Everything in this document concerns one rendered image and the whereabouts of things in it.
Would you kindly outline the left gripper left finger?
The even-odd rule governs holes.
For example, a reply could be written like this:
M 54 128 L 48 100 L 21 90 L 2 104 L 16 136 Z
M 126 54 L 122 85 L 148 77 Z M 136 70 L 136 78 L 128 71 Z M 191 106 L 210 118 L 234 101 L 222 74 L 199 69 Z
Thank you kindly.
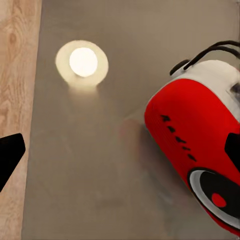
M 0 192 L 25 151 L 26 147 L 21 133 L 0 138 Z

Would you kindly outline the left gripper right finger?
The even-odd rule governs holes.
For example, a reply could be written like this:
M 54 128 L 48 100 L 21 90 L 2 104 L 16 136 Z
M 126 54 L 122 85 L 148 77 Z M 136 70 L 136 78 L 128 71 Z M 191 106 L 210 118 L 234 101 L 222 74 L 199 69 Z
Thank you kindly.
M 229 133 L 225 142 L 224 150 L 240 172 L 240 135 Z

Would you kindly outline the radio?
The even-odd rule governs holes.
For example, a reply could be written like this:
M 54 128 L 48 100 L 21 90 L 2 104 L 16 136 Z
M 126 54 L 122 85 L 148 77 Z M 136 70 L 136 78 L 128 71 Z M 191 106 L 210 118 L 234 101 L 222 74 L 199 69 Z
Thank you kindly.
M 195 65 L 210 51 L 240 53 L 219 41 L 169 73 L 172 81 L 148 101 L 145 125 L 205 211 L 240 236 L 240 172 L 225 152 L 229 133 L 240 135 L 240 70 L 220 60 Z

